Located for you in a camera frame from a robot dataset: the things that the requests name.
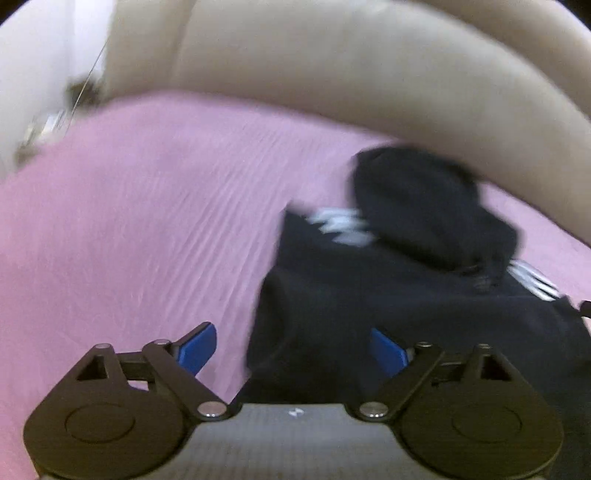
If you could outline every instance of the pink bedsheet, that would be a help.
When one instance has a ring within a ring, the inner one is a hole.
[[[200,379],[230,400],[281,212],[348,202],[350,158],[388,138],[284,110],[165,92],[111,104],[0,187],[0,478],[31,480],[26,417],[93,344],[139,349],[202,321]],[[577,301],[590,252],[488,188],[523,257]]]

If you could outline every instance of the wrinkled fabric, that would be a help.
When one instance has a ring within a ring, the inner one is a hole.
[[[110,103],[2,184],[2,479],[36,477],[25,419],[98,342],[136,351],[210,321],[218,348],[199,378],[231,400],[286,204],[349,207],[351,156],[387,141],[285,109],[160,92]],[[520,258],[591,299],[587,247],[502,190],[483,196],[522,227]]]
[[[353,186],[378,241],[343,245],[285,213],[238,401],[367,399],[385,379],[369,354],[373,327],[405,346],[489,343],[561,415],[550,478],[591,478],[591,338],[566,297],[544,301],[507,272],[515,229],[480,205],[468,172],[412,148],[359,154]]]

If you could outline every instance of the white stripe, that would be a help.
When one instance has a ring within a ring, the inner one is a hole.
[[[544,301],[553,301],[560,298],[560,292],[557,290],[554,290],[553,292],[547,292],[541,288],[540,282],[533,278],[527,270],[514,267],[513,265],[510,265],[507,270],[511,276],[515,278],[524,288],[532,292],[538,298]]]
[[[359,217],[359,210],[354,208],[321,208],[310,215],[308,223],[325,223],[333,217]]]
[[[363,231],[367,226],[367,222],[352,217],[332,217],[320,227],[322,233],[336,233],[336,232],[359,232]]]
[[[374,239],[375,237],[369,232],[345,232],[336,237],[333,242],[353,247],[367,247],[373,243]]]
[[[511,262],[512,265],[522,268],[523,270],[525,270],[526,272],[528,272],[529,274],[531,274],[533,277],[537,278],[538,280],[540,280],[541,282],[549,285],[550,287],[554,287],[556,289],[558,289],[558,287],[552,283],[550,281],[550,279],[548,279],[547,277],[545,277],[541,271],[536,270],[534,267],[532,267],[531,265],[529,265],[529,263],[524,262],[523,260],[513,260]]]

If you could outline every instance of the thin wire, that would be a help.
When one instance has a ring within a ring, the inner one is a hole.
[[[80,91],[80,95],[78,95],[78,98],[76,99],[76,103],[74,103],[74,107],[72,107],[72,113],[70,114],[70,121],[68,122],[68,126],[66,128],[66,133],[68,133],[68,130],[70,129],[70,125],[72,124],[72,120],[74,120],[74,114],[76,113],[76,109],[78,108],[78,104],[80,103],[80,99],[82,98],[82,94],[84,94],[84,92],[86,91],[86,86],[88,85],[88,82],[90,81],[90,78],[92,77],[92,74],[94,73],[95,68],[99,63],[99,60],[100,60],[103,52],[105,51],[105,48],[107,47],[107,42],[108,41],[105,41],[103,48],[101,48],[99,56],[96,58],[94,65],[90,69],[90,73],[88,74],[88,77],[86,77],[86,81],[84,82],[84,85],[82,85],[82,90]]]

